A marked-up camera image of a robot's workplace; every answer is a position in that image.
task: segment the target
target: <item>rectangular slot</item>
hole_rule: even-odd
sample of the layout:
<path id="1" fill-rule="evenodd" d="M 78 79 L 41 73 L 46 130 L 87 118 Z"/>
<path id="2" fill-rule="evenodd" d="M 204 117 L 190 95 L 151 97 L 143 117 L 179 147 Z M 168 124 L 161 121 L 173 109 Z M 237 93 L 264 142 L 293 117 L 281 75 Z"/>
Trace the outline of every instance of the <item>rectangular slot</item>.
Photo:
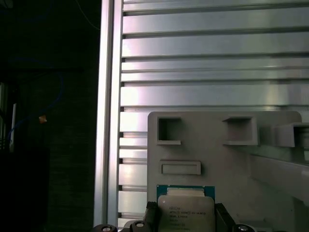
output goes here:
<path id="1" fill-rule="evenodd" d="M 181 145 L 177 138 L 180 132 L 180 117 L 159 117 L 157 122 L 158 145 Z"/>
<path id="2" fill-rule="evenodd" d="M 226 145 L 258 145 L 256 119 L 250 116 L 232 116 L 227 123 Z"/>
<path id="3" fill-rule="evenodd" d="M 201 175 L 201 163 L 199 161 L 161 161 L 160 173 Z"/>

